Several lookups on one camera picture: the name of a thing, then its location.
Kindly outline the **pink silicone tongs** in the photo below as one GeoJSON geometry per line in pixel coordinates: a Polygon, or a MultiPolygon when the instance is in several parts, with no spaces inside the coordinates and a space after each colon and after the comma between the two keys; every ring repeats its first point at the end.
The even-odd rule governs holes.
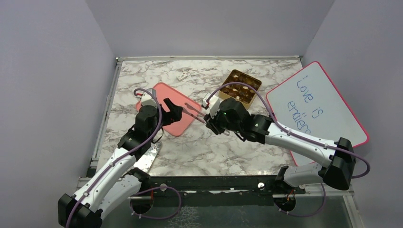
{"type": "Polygon", "coordinates": [[[200,112],[199,110],[197,110],[196,108],[194,108],[187,102],[185,102],[184,104],[185,104],[185,107],[182,110],[183,113],[191,116],[192,118],[194,118],[195,120],[197,120],[203,124],[205,123],[204,114],[202,112],[200,112]]]}

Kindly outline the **pink plastic tray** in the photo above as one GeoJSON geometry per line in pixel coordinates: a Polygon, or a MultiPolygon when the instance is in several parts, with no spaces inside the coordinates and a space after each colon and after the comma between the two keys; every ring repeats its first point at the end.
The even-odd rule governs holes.
{"type": "MultiPolygon", "coordinates": [[[[177,106],[184,108],[184,103],[187,102],[197,110],[201,110],[201,105],[199,103],[170,87],[166,83],[159,82],[153,86],[153,89],[156,91],[157,100],[163,105],[165,111],[169,110],[163,102],[163,99],[165,98],[169,98],[177,106]]],[[[173,136],[181,136],[194,121],[195,119],[191,116],[182,114],[182,119],[179,122],[164,126],[163,129],[173,136]]]]}

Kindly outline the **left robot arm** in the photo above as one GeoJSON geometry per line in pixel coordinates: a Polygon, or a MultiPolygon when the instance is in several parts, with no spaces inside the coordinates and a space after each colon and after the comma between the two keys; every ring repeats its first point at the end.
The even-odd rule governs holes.
{"type": "Polygon", "coordinates": [[[148,192],[150,175],[133,165],[150,149],[161,127],[178,122],[183,108],[142,106],[134,125],[120,139],[111,158],[73,195],[58,200],[58,222],[65,228],[99,228],[103,219],[126,198],[148,192]]]}

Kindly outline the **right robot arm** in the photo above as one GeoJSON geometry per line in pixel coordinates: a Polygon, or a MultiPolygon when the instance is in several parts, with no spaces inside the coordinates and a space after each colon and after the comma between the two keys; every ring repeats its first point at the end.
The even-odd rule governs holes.
{"type": "Polygon", "coordinates": [[[274,145],[297,152],[314,163],[281,168],[274,187],[280,193],[304,184],[324,183],[337,190],[348,190],[355,167],[353,148],[349,140],[322,140],[276,123],[271,117],[250,114],[241,102],[228,98],[205,98],[202,107],[209,112],[205,125],[214,134],[235,133],[242,141],[274,145]]]}

